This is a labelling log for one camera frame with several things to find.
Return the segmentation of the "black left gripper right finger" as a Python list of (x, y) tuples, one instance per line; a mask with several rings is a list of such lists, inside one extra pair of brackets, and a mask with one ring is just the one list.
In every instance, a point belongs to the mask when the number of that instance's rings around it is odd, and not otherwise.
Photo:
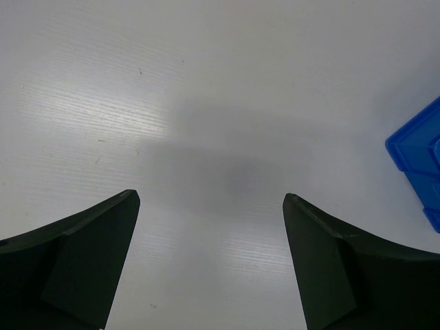
[(439, 255), (393, 243), (295, 194), (283, 217), (308, 329), (438, 329)]

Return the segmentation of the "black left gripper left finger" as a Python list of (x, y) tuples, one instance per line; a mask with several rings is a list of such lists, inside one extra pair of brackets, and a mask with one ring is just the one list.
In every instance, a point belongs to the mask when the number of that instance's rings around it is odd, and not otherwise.
[(124, 190), (1, 240), (1, 328), (104, 329), (139, 209)]

